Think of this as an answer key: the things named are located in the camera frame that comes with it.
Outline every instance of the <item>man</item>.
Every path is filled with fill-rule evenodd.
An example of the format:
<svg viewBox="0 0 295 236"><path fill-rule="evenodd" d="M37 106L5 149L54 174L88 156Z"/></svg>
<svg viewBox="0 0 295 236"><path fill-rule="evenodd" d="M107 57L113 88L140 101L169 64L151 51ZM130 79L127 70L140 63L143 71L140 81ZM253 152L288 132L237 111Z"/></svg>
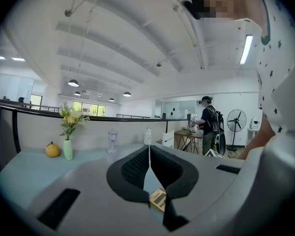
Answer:
<svg viewBox="0 0 295 236"><path fill-rule="evenodd" d="M202 98L201 105L205 107L202 112L201 120L195 121L193 124L202 126L203 125L203 137L202 137L202 154L205 155L210 148L214 151L216 150L216 136L217 134L213 132L212 124L212 113L216 110L212 106L212 97L204 96Z"/></svg>
<svg viewBox="0 0 295 236"><path fill-rule="evenodd" d="M249 19L259 26L254 48L259 51L258 106L263 110L263 118L259 132L239 157L246 159L250 150L264 147L274 135L288 131L273 93L295 68L295 22L280 0L184 0L182 4L197 20Z"/></svg>

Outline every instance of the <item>standing fan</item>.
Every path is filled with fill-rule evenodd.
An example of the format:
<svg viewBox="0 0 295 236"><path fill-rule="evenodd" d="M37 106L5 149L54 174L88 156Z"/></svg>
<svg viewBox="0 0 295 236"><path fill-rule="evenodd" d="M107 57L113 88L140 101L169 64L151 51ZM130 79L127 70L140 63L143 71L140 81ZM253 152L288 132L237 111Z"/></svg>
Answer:
<svg viewBox="0 0 295 236"><path fill-rule="evenodd" d="M228 128L234 132L233 144L228 146L227 149L231 151L236 151L237 148L234 147L235 133L241 131L247 122L245 113L242 110L235 109L229 113L227 116Z"/></svg>

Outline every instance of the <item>railing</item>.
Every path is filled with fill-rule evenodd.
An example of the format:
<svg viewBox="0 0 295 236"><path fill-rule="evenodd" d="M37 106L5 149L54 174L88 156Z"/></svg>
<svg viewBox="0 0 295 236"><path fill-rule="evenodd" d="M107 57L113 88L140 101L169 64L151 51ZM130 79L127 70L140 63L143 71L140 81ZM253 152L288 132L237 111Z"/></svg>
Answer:
<svg viewBox="0 0 295 236"><path fill-rule="evenodd" d="M117 114L117 118L151 119L152 117L145 117L145 116L130 116L130 115L121 115L121 114Z"/></svg>
<svg viewBox="0 0 295 236"><path fill-rule="evenodd" d="M59 113L60 107L51 107L51 106L42 106L42 105L35 105L35 104L29 104L25 102L18 102L18 101L10 101L10 100L0 100L0 105L12 105L27 109L33 109L33 110L41 110L41 111L48 111L48 112L55 112Z"/></svg>

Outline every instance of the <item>white bottle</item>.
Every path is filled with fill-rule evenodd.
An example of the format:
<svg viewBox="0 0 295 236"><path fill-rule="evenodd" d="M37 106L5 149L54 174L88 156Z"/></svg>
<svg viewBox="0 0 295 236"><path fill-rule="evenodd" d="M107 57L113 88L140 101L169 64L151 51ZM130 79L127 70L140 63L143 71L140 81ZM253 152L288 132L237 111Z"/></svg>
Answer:
<svg viewBox="0 0 295 236"><path fill-rule="evenodd" d="M152 144L152 129L150 127L147 128L146 133L144 134L144 144Z"/></svg>

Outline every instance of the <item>black slot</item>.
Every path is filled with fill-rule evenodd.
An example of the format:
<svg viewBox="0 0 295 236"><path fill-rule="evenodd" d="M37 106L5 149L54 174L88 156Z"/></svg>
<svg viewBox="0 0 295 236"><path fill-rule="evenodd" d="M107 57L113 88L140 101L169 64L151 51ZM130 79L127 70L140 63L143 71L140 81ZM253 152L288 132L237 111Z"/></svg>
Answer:
<svg viewBox="0 0 295 236"><path fill-rule="evenodd" d="M55 230L79 194L78 190L65 189L39 216L38 220Z"/></svg>
<svg viewBox="0 0 295 236"><path fill-rule="evenodd" d="M227 165L223 165L223 164L218 165L216 167L216 169L226 171L226 172L230 172L230 173L234 173L234 174L238 174L239 171L240 171L240 168L227 166Z"/></svg>

